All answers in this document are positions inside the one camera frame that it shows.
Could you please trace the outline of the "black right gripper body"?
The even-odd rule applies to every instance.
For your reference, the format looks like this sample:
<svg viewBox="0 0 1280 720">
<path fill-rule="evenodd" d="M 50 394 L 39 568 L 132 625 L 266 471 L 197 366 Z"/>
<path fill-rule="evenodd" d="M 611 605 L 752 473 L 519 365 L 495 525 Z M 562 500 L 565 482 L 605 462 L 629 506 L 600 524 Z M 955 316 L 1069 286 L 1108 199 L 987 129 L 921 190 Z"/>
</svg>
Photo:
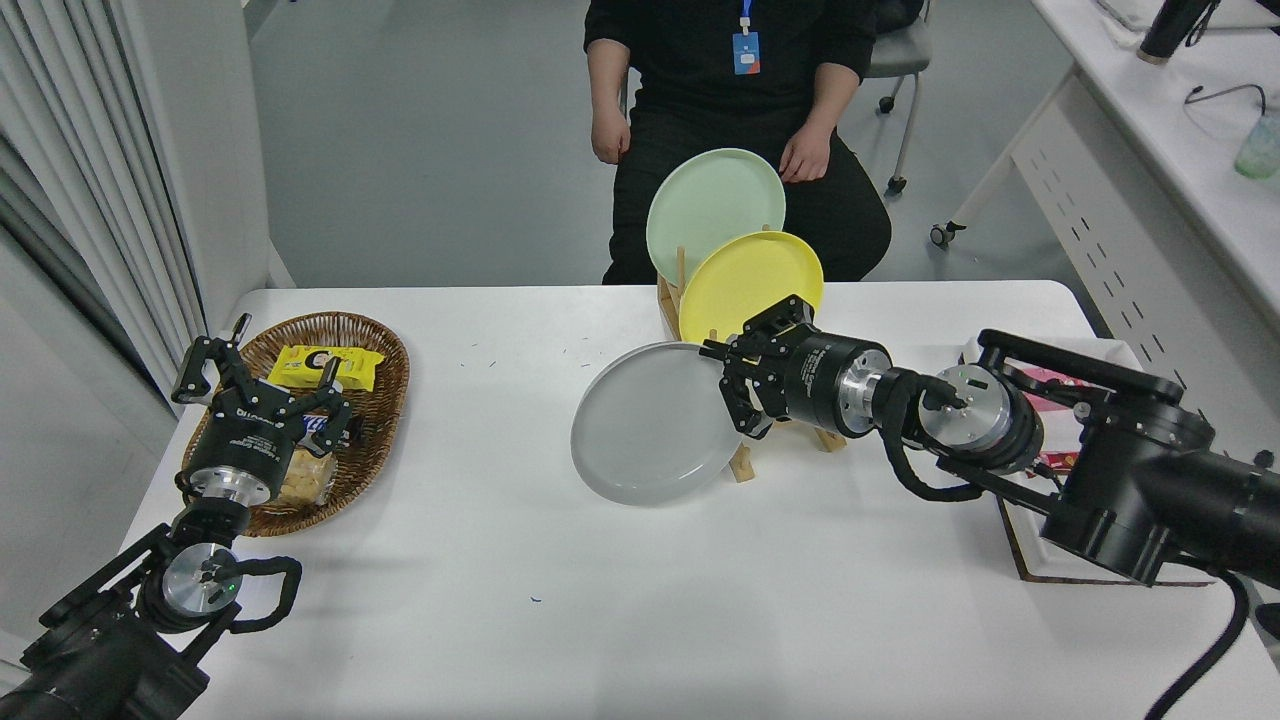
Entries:
<svg viewBox="0 0 1280 720">
<path fill-rule="evenodd" d="M 786 416 L 840 436 L 865 436 L 876 427 L 876 384 L 890 368 L 882 345 L 815 333 L 796 347 L 785 370 Z"/>
</svg>

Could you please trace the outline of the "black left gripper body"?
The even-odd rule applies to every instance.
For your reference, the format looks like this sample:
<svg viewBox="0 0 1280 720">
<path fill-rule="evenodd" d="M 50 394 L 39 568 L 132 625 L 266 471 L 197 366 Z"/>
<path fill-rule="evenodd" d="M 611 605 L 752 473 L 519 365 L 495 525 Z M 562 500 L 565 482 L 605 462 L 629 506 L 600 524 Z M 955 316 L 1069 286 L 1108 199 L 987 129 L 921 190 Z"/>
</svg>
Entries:
<svg viewBox="0 0 1280 720">
<path fill-rule="evenodd" d="M 303 424 L 288 414 L 293 398 L 216 396 L 187 462 L 191 491 L 279 491 Z"/>
</svg>

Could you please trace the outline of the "person's left hand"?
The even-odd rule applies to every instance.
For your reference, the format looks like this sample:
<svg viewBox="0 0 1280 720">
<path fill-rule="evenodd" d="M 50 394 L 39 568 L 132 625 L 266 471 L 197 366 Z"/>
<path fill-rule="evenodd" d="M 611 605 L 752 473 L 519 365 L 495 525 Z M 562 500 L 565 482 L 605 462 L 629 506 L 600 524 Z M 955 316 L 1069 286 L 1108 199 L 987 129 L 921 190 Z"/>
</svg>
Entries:
<svg viewBox="0 0 1280 720">
<path fill-rule="evenodd" d="M 826 177 L 832 133 L 832 126 L 808 122 L 788 140 L 780 159 L 780 178 L 785 184 L 813 182 Z"/>
</svg>

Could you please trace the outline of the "person's right hand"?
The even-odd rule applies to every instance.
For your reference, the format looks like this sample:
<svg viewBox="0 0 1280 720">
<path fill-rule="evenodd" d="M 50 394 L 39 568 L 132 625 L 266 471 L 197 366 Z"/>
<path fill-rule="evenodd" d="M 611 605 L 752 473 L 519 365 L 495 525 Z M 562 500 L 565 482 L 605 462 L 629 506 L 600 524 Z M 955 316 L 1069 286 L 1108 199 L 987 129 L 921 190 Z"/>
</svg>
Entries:
<svg viewBox="0 0 1280 720">
<path fill-rule="evenodd" d="M 631 127 L 618 108 L 591 111 L 591 150 L 608 165 L 618 165 L 631 145 Z"/>
</svg>

